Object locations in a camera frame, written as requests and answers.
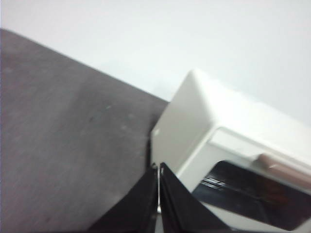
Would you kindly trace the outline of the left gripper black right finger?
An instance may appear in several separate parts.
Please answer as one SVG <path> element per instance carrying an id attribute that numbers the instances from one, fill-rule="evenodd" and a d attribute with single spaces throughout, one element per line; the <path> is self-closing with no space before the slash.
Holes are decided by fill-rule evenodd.
<path id="1" fill-rule="evenodd" d="M 165 163 L 160 164 L 159 180 L 164 232 L 230 232 L 230 227 L 194 198 Z"/>

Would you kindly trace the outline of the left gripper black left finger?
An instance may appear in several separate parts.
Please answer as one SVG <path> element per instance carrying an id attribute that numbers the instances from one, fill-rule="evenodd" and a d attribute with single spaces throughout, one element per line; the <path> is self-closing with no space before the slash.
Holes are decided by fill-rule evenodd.
<path id="1" fill-rule="evenodd" d="M 152 165 L 130 191 L 89 228 L 91 233 L 153 233 L 158 207 L 157 166 Z"/>

